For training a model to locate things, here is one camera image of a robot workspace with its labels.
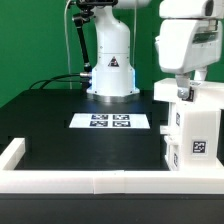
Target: label sticker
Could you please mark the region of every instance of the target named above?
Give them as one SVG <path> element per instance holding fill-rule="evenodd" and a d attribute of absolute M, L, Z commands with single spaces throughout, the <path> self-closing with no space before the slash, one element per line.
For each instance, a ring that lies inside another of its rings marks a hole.
<path fill-rule="evenodd" d="M 114 120 L 130 120 L 130 116 L 128 114 L 123 114 L 123 115 L 113 115 Z"/>
<path fill-rule="evenodd" d="M 69 128 L 150 129 L 145 114 L 74 114 Z"/>
<path fill-rule="evenodd" d="M 90 127 L 107 127 L 108 121 L 91 121 Z"/>
<path fill-rule="evenodd" d="M 193 153 L 206 153 L 206 141 L 194 141 Z"/>
<path fill-rule="evenodd" d="M 113 121 L 113 127 L 119 127 L 119 128 L 131 127 L 131 123 L 130 121 Z"/>
<path fill-rule="evenodd" d="M 120 67 L 118 62 L 117 62 L 117 59 L 115 57 L 113 57 L 108 65 L 109 67 Z"/>
<path fill-rule="evenodd" d="M 180 126 L 180 114 L 178 114 L 178 113 L 177 113 L 177 115 L 176 115 L 176 124 L 177 124 L 178 126 Z"/>
<path fill-rule="evenodd" d="M 108 117 L 107 114 L 93 114 L 92 120 L 108 120 Z"/>
<path fill-rule="evenodd" d="M 173 157 L 173 163 L 176 167 L 178 167 L 178 156 L 176 153 L 174 153 L 174 157 Z"/>
<path fill-rule="evenodd" d="M 187 99 L 182 99 L 183 101 L 194 102 L 194 90 L 190 88 L 189 97 Z"/>

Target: warning label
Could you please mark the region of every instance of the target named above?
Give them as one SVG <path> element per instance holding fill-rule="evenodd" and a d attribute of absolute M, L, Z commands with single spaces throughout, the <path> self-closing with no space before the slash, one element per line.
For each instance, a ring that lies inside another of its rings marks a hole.
<path fill-rule="evenodd" d="M 108 66 L 109 67 L 119 67 L 117 59 L 115 57 L 113 57 Z"/>

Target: black cable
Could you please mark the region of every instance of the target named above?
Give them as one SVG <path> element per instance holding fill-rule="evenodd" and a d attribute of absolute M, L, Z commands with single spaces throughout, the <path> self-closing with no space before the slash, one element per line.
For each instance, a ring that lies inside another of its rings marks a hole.
<path fill-rule="evenodd" d="M 48 79 L 48 80 L 40 80 L 40 81 L 37 81 L 37 82 L 33 83 L 29 87 L 29 89 L 32 89 L 35 85 L 37 85 L 39 83 L 42 83 L 42 82 L 48 82 L 48 84 L 51 83 L 51 82 L 77 82 L 77 83 L 80 83 L 80 81 L 76 81 L 76 80 L 51 80 L 51 79 Z"/>
<path fill-rule="evenodd" d="M 80 75 L 79 75 L 79 73 L 74 73 L 74 74 L 55 76 L 55 77 L 47 80 L 43 85 L 40 86 L 39 89 L 43 89 L 45 86 L 47 86 L 49 83 L 53 82 L 54 80 L 63 79 L 63 78 L 71 78 L 71 77 L 80 77 Z"/>

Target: qr code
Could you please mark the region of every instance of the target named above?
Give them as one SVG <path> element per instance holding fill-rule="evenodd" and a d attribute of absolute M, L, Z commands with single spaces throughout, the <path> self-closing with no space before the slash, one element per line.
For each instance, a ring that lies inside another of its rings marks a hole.
<path fill-rule="evenodd" d="M 108 121 L 91 121 L 90 127 L 107 127 Z"/>
<path fill-rule="evenodd" d="M 176 153 L 174 153 L 174 157 L 173 157 L 173 163 L 176 167 L 178 167 L 178 156 Z"/>
<path fill-rule="evenodd" d="M 113 120 L 120 120 L 120 121 L 124 121 L 124 120 L 130 120 L 130 116 L 126 115 L 126 114 L 117 114 L 117 115 L 113 115 Z"/>
<path fill-rule="evenodd" d="M 177 124 L 178 126 L 180 126 L 180 114 L 178 114 L 178 113 L 177 113 L 177 115 L 176 115 L 176 124 Z"/>
<path fill-rule="evenodd" d="M 194 141 L 193 153 L 206 153 L 206 141 Z"/>
<path fill-rule="evenodd" d="M 93 114 L 91 119 L 92 120 L 108 120 L 108 115 L 107 114 Z"/>
<path fill-rule="evenodd" d="M 131 127 L 131 123 L 130 121 L 113 121 L 113 127 L 115 128 Z"/>

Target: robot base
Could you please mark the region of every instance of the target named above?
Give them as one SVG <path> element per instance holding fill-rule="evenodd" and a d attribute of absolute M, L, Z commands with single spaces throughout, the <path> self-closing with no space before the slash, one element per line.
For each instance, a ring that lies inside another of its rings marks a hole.
<path fill-rule="evenodd" d="M 87 98 L 105 103 L 126 103 L 139 99 L 139 91 L 126 96 L 103 96 L 96 93 L 87 92 Z"/>

